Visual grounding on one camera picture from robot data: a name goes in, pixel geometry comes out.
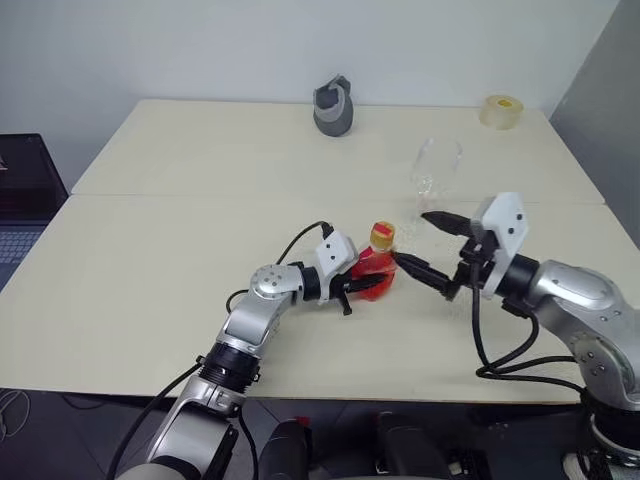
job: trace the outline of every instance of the laptop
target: laptop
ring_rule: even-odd
[[[68,196],[40,135],[0,135],[0,290]]]

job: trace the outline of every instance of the laptop screen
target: laptop screen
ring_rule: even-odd
[[[47,223],[67,196],[40,135],[0,135],[0,225]]]

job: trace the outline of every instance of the table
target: table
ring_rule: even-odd
[[[469,215],[476,202],[451,203]],[[224,301],[318,219],[356,243],[379,219],[395,222],[401,246],[453,273],[462,239],[411,220],[413,204],[373,200],[297,202],[254,198],[74,195],[0,293],[0,385],[86,393],[157,393],[206,353]],[[640,253],[604,205],[527,205],[522,253],[601,271],[640,307]],[[289,259],[304,259],[310,235]],[[570,390],[474,377],[478,360],[470,294],[445,302],[399,272],[375,303],[292,309],[281,322],[251,395],[456,402],[577,401]],[[528,322],[482,305],[488,351],[506,353]],[[566,354],[541,332],[532,354]],[[580,381],[573,365],[549,374]]]
[[[397,201],[427,137],[464,152],[451,196],[500,191],[526,202],[603,203],[545,116],[482,125],[476,108],[357,106],[351,132],[322,135],[310,105],[145,100],[73,188],[74,194],[189,195],[295,201]]]

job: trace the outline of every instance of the red bottle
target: red bottle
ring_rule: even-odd
[[[360,298],[374,301],[389,290],[396,272],[396,262],[391,256],[395,229],[388,222],[376,222],[371,229],[369,245],[360,253],[358,263],[353,266],[353,278],[372,273],[385,273],[387,276],[378,285],[358,293]]]

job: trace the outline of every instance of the tape roll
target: tape roll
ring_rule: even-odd
[[[518,123],[522,110],[524,105],[517,98],[492,95],[487,97],[480,110],[480,121],[496,130],[508,130]]]

